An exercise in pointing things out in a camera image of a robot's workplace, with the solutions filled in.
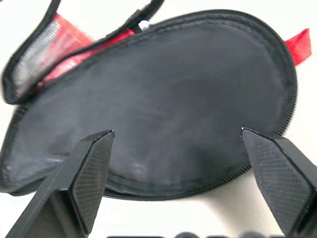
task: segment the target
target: white background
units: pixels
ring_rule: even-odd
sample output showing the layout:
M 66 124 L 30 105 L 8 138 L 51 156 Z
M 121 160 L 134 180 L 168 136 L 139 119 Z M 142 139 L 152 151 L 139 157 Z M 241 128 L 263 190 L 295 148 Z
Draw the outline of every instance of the white background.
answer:
M 0 70 L 42 18 L 49 0 L 0 1 Z M 313 56 L 297 67 L 298 103 L 285 133 L 317 164 L 317 17 L 315 1 L 301 0 L 167 0 L 151 22 L 197 10 L 227 8 L 250 13 L 288 39 L 311 29 Z M 63 0 L 58 12 L 87 35 L 98 39 L 111 32 L 146 0 Z M 12 106 L 0 100 L 0 144 Z M 0 238 L 4 237 L 32 194 L 0 194 Z M 90 238 L 114 235 L 160 235 L 183 231 L 237 237 L 247 230 L 279 235 L 279 229 L 255 183 L 252 172 L 214 191 L 168 202 L 135 202 L 103 198 Z

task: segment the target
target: black zipper trim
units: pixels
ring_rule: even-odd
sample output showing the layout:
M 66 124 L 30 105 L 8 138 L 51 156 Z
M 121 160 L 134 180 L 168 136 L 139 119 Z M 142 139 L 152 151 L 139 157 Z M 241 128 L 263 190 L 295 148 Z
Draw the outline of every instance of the black zipper trim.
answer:
M 25 93 L 23 93 L 19 98 L 16 98 L 16 87 L 14 84 L 14 80 L 12 79 L 12 73 L 16 64 L 19 62 L 20 58 L 23 56 L 25 51 L 30 47 L 30 45 L 39 37 L 39 35 L 48 27 L 48 25 L 54 20 L 54 17 L 57 13 L 58 6 L 61 0 L 52 0 L 50 6 L 44 15 L 41 23 L 39 26 L 34 30 L 34 32 L 25 40 L 24 43 L 20 46 L 20 48 L 13 54 L 11 59 L 9 60 L 8 64 L 5 67 L 2 76 L 2 83 L 3 83 L 3 94 L 4 99 L 8 104 L 22 104 L 27 102 L 31 96 L 34 88 L 38 85 L 41 80 L 48 75 L 53 69 L 59 65 L 64 60 L 84 53 L 88 52 L 110 40 L 118 36 L 119 34 L 124 33 L 127 29 L 134 28 L 137 26 L 142 20 L 149 20 L 155 13 L 159 10 L 162 6 L 164 0 L 152 0 L 148 5 L 146 5 L 142 10 L 136 10 L 127 20 L 126 22 L 120 26 L 115 31 L 108 34 L 106 37 L 101 38 L 92 44 L 79 48 L 59 60 L 55 61 L 49 67 L 47 67 L 44 71 L 40 73 L 37 78 L 31 82 L 31 84 L 26 88 Z
M 274 31 L 272 30 L 268 25 L 266 25 L 263 21 L 259 20 L 258 18 L 251 16 L 249 14 L 243 13 L 243 12 L 239 12 L 239 11 L 232 11 L 232 10 L 222 10 L 222 9 L 215 9 L 215 10 L 206 10 L 206 11 L 198 11 L 198 12 L 193 12 L 190 14 L 185 14 L 185 15 L 181 15 L 178 17 L 173 17 L 167 20 L 164 20 L 162 22 L 159 22 L 157 24 L 152 25 L 152 27 L 150 29 L 155 28 L 155 30 L 158 30 L 159 28 L 164 28 L 166 27 L 168 24 L 173 24 L 173 23 L 178 23 L 179 20 L 183 17 L 195 17 L 196 15 L 201 15 L 204 13 L 234 13 L 237 15 L 243 15 L 246 16 L 250 19 L 253 19 L 254 21 L 257 21 L 264 29 L 266 29 L 268 32 L 270 32 L 281 44 L 281 47 L 284 50 L 285 55 L 287 56 L 287 61 L 285 62 L 285 64 L 287 65 L 285 68 L 288 69 L 289 65 L 292 66 L 292 71 L 291 72 L 286 72 L 286 74 L 291 74 L 293 75 L 292 78 L 292 82 L 293 82 L 293 88 L 291 90 L 291 98 L 289 99 L 289 102 L 286 103 L 286 115 L 285 115 L 285 120 L 283 122 L 282 125 L 279 126 L 279 128 L 277 129 L 277 131 L 275 133 L 277 133 L 278 135 L 282 135 L 283 132 L 285 131 L 285 129 L 287 128 L 289 121 L 293 115 L 294 112 L 294 108 L 296 105 L 296 99 L 297 99 L 297 80 L 296 80 L 296 70 L 295 70 L 295 65 L 293 63 L 293 59 L 284 43 L 284 41 L 280 38 L 280 36 Z M 115 48 L 118 47 L 120 45 L 120 43 L 117 43 L 115 45 L 113 45 L 110 48 Z M 50 86 L 55 85 L 56 83 L 58 83 L 58 79 L 56 79 L 55 82 L 53 82 L 52 84 L 48 85 L 46 87 L 46 89 L 48 89 Z M 12 131 L 12 127 L 15 126 L 16 120 L 15 120 L 15 114 L 13 115 L 13 119 L 12 122 L 8 128 L 7 131 L 7 135 L 4 139 L 3 144 L 5 145 L 7 143 L 7 140 L 11 140 L 12 135 L 14 134 L 14 130 Z M 233 179 L 237 178 L 238 176 L 240 176 L 241 174 L 245 173 L 247 170 L 249 170 L 251 168 L 250 164 L 247 164 L 246 166 L 242 166 L 238 172 L 235 172 L 231 175 L 228 175 L 222 179 L 220 179 L 219 181 L 214 182 L 213 184 L 207 184 L 206 186 L 203 186 L 199 189 L 196 190 L 192 190 L 192 191 L 187 191 L 187 192 L 180 192 L 177 195 L 167 195 L 167 196 L 157 196 L 157 195 L 153 195 L 153 196 L 134 196 L 134 195 L 124 195 L 124 194 L 119 194 L 117 192 L 114 191 L 110 191 L 106 190 L 104 196 L 106 197 L 110 197 L 110 198 L 118 198 L 118 199 L 126 199 L 126 200 L 142 200 L 142 201 L 155 201 L 155 200 L 170 200 L 170 199 L 179 199 L 179 198 L 185 198 L 185 197 L 190 197 L 190 196 L 194 196 L 194 195 L 198 195 L 201 194 L 203 192 L 206 192 L 210 189 L 214 189 L 217 188 L 219 186 L 222 186 L 230 181 L 232 181 Z

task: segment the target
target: white surface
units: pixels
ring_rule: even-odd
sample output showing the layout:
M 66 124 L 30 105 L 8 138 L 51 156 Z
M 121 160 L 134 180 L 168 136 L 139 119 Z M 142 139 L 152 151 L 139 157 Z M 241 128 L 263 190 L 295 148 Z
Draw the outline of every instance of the white surface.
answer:
M 13 51 L 39 23 L 49 0 L 0 2 L 0 69 Z M 59 13 L 97 39 L 118 27 L 135 9 L 148 1 L 63 0 Z M 167 0 L 151 22 L 180 14 L 216 8 L 250 13 L 268 23 L 283 39 L 311 29 L 313 56 L 297 67 L 298 103 L 285 137 L 291 139 L 317 164 L 317 19 L 314 1 L 287 0 Z M 0 144 L 10 121 L 12 106 L 0 100 Z M 0 194 L 0 238 L 4 237 L 32 194 L 12 197 Z M 160 235 L 173 238 L 183 231 L 237 237 L 254 230 L 281 234 L 255 183 L 252 172 L 201 196 L 168 202 L 134 202 L 103 198 L 90 238 L 113 235 Z

